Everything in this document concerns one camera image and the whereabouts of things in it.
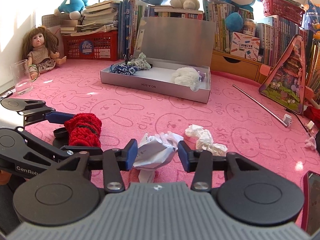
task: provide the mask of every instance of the phone screen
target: phone screen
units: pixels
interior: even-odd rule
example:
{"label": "phone screen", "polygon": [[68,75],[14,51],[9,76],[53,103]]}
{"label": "phone screen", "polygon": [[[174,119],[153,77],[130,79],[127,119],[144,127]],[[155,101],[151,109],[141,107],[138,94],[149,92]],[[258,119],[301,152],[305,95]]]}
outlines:
{"label": "phone screen", "polygon": [[309,215],[306,232],[313,235],[320,228],[320,176],[308,172]]}

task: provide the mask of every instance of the red basket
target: red basket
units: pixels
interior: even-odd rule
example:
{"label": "red basket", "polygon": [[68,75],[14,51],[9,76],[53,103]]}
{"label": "red basket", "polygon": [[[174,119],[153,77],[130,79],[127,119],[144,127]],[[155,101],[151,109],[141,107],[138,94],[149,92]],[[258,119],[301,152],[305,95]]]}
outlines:
{"label": "red basket", "polygon": [[285,0],[261,0],[265,16],[279,15],[301,27],[304,10]]}
{"label": "red basket", "polygon": [[64,55],[71,59],[118,60],[118,32],[62,36]]}

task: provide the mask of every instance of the metal rod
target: metal rod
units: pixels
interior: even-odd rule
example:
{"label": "metal rod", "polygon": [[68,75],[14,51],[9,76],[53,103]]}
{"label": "metal rod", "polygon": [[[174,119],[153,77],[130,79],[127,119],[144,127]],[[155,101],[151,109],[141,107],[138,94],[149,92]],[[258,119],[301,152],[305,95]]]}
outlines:
{"label": "metal rod", "polygon": [[250,98],[251,100],[253,100],[254,102],[256,102],[259,106],[261,106],[264,110],[266,110],[269,114],[271,114],[274,118],[276,118],[280,123],[282,123],[285,127],[288,127],[288,125],[282,121],[278,116],[276,116],[273,112],[271,112],[268,108],[266,108],[263,104],[259,103],[257,100],[255,100],[253,97],[249,96],[246,92],[244,92],[243,90],[241,90],[240,88],[238,88],[236,85],[232,85],[233,87],[235,87],[236,89],[238,89],[240,92],[244,93],[248,98]]}

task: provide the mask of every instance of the clear glass cup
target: clear glass cup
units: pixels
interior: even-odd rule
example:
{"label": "clear glass cup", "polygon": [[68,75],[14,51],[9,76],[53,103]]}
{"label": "clear glass cup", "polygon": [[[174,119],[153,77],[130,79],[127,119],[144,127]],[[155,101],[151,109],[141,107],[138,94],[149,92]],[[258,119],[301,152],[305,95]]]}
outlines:
{"label": "clear glass cup", "polygon": [[[37,69],[37,77],[39,76],[39,69],[36,65],[31,65],[36,67]],[[33,81],[37,79],[37,77],[32,80],[29,70],[28,60],[21,60],[17,63],[14,63],[10,66],[12,79],[14,83],[14,87],[16,89],[16,93],[18,96],[28,93],[33,88]]]}

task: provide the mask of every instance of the box lid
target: box lid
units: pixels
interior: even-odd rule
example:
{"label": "box lid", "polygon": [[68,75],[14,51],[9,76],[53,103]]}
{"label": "box lid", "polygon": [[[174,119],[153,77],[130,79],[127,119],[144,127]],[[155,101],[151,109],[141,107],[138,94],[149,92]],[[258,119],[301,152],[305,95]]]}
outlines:
{"label": "box lid", "polygon": [[210,66],[214,44],[214,23],[174,17],[143,17],[134,57]]}

